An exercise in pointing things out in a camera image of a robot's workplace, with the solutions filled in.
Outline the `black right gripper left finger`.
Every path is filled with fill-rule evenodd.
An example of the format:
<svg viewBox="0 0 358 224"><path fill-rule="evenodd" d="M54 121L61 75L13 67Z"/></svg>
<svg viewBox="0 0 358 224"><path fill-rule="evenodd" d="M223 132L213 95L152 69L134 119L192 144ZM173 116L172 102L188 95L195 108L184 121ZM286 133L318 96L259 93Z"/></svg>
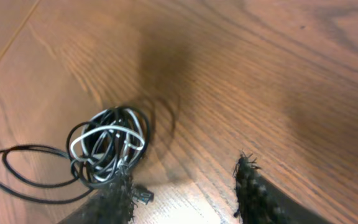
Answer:
<svg viewBox="0 0 358 224"><path fill-rule="evenodd" d="M59 224L127 224L134 218L134 184L127 170Z"/></svg>

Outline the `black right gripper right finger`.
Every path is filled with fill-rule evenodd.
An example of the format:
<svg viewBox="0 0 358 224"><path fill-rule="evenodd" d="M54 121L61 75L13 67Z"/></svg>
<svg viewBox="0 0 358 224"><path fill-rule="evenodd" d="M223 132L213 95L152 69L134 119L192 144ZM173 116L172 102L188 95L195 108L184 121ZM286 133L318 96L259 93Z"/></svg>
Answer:
<svg viewBox="0 0 358 224"><path fill-rule="evenodd" d="M259 174L252 154L241 153L234 168L237 209L243 224L329 224L316 212L300 205Z"/></svg>

